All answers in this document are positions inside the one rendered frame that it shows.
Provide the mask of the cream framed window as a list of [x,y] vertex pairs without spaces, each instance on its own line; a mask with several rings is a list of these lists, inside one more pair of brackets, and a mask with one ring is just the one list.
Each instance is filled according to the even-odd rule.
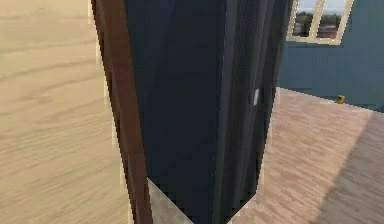
[[286,40],[340,45],[354,0],[293,0]]

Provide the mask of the dark blue wardrobe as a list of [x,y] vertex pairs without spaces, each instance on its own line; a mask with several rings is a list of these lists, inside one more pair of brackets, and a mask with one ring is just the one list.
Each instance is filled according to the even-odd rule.
[[293,0],[124,0],[147,175],[193,224],[256,193]]

